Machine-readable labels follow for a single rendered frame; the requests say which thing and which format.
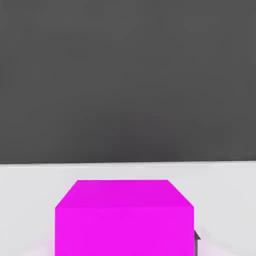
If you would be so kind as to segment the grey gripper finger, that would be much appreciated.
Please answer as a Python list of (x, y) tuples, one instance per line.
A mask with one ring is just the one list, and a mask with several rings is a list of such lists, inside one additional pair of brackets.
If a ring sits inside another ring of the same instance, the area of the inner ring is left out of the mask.
[(220, 256), (219, 249), (199, 229), (194, 230), (194, 256)]

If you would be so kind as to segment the small magenta cube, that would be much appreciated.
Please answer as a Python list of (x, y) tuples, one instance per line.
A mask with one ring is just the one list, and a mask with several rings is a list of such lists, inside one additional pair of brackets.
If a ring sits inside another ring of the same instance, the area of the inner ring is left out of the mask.
[(54, 256), (194, 256), (194, 206), (168, 180), (78, 180), (55, 207)]

